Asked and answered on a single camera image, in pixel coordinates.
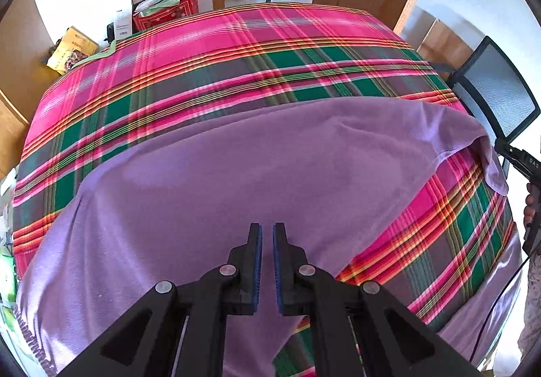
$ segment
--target wooden cabinet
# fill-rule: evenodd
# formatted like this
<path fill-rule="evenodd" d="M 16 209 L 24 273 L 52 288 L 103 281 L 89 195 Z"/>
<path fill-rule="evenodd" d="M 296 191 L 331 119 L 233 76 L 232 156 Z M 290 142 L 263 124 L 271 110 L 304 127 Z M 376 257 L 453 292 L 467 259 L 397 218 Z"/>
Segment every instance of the wooden cabinet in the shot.
<path fill-rule="evenodd" d="M 428 62 L 444 63 L 457 70 L 470 58 L 473 49 L 451 28 L 436 19 L 417 52 Z"/>
<path fill-rule="evenodd" d="M 0 91 L 0 181 L 19 164 L 28 121 Z"/>
<path fill-rule="evenodd" d="M 34 0 L 14 0 L 0 22 L 0 180 L 21 158 L 29 120 L 59 74 L 41 62 L 52 46 Z"/>

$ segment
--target chair backrest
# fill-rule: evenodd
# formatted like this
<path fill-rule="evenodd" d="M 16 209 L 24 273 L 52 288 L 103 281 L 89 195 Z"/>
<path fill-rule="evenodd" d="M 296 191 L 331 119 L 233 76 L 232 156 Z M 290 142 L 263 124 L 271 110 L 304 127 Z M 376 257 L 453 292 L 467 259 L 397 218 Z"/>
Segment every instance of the chair backrest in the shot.
<path fill-rule="evenodd" d="M 539 116 L 539 104 L 507 55 L 485 37 L 447 80 L 466 109 L 489 132 L 511 143 Z"/>

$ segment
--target book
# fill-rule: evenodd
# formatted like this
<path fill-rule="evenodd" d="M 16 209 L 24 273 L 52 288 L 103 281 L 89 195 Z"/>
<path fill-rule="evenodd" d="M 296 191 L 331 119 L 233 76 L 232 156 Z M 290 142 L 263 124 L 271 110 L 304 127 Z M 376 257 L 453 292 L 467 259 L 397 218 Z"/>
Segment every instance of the book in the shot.
<path fill-rule="evenodd" d="M 71 70 L 79 61 L 93 55 L 99 45 L 74 27 L 68 28 L 55 51 L 47 62 L 47 66 L 60 74 Z"/>

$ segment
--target metal screw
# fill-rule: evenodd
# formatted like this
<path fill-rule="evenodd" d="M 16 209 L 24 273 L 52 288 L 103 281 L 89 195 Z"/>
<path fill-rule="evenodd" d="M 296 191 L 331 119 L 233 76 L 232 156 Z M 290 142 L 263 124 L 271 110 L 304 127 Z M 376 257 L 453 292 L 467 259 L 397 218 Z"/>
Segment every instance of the metal screw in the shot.
<path fill-rule="evenodd" d="M 234 275 L 236 272 L 236 267 L 232 264 L 224 264 L 222 267 L 220 267 L 220 273 L 223 276 L 231 276 Z"/>
<path fill-rule="evenodd" d="M 299 273 L 302 276 L 312 276 L 315 273 L 315 267 L 310 264 L 303 264 L 299 267 Z"/>
<path fill-rule="evenodd" d="M 158 293 L 169 293 L 172 289 L 172 284 L 169 281 L 161 281 L 154 288 Z"/>
<path fill-rule="evenodd" d="M 367 281 L 362 285 L 362 289 L 370 295 L 375 295 L 377 292 L 379 292 L 380 287 L 377 282 Z"/>

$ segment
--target person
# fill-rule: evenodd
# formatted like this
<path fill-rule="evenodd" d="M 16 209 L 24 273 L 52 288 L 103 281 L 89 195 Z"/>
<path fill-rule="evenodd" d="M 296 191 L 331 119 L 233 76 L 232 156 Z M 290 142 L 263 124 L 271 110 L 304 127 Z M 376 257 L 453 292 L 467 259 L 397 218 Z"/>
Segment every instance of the person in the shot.
<path fill-rule="evenodd" d="M 526 188 L 530 194 L 526 197 L 526 207 L 524 208 L 524 227 L 531 223 L 536 213 L 534 209 L 534 196 L 531 194 L 532 185 L 528 183 Z M 526 295 L 526 305 L 524 308 L 524 329 L 518 338 L 518 349 L 522 354 L 522 360 L 526 357 L 529 350 L 541 332 L 541 319 L 539 311 L 541 309 L 541 255 L 538 253 L 530 260 L 528 270 L 528 292 Z"/>
<path fill-rule="evenodd" d="M 527 183 L 526 188 L 529 193 L 532 192 L 531 183 Z M 532 220 L 534 219 L 536 210 L 534 209 L 533 204 L 534 204 L 534 196 L 532 196 L 531 194 L 528 194 L 528 196 L 526 197 L 526 207 L 524 208 L 524 227 L 526 227 L 526 225 L 528 223 L 531 223 Z"/>

